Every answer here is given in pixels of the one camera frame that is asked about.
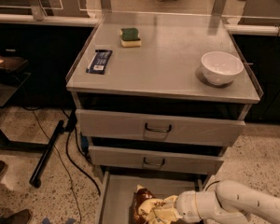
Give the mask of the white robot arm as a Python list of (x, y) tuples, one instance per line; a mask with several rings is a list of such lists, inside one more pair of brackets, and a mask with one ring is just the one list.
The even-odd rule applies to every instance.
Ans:
[(248, 216), (280, 224), (280, 199), (232, 180), (217, 183), (212, 191), (184, 191), (151, 209), (161, 221), (186, 223), (212, 219), (218, 224), (247, 224)]

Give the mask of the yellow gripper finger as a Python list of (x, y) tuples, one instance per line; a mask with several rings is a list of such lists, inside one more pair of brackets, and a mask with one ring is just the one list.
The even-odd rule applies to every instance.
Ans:
[(174, 204), (177, 200), (177, 196), (176, 195), (172, 195), (172, 196), (169, 196), (167, 198), (165, 198), (163, 201), (166, 203), (166, 204)]
[(151, 215), (152, 218), (149, 220), (149, 224), (171, 224), (181, 218), (177, 210), (173, 207), (153, 208)]

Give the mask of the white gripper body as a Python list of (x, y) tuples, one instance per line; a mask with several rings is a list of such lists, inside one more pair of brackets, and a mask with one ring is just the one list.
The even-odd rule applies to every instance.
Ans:
[(195, 191), (184, 191), (179, 194), (175, 201), (175, 208), (183, 221), (187, 223), (198, 221)]

